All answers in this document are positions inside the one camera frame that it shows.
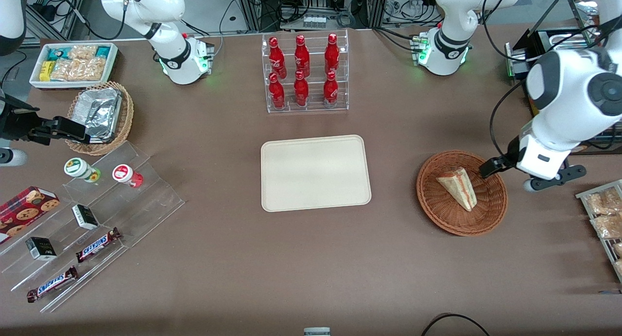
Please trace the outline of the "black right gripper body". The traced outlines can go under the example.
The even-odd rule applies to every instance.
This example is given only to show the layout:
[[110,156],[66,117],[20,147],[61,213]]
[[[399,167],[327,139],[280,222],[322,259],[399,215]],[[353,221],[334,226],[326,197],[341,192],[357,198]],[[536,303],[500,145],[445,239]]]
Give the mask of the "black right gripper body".
[[40,124],[37,115],[40,108],[16,99],[3,90],[0,90],[0,99],[0,138],[7,141],[35,141],[31,131]]

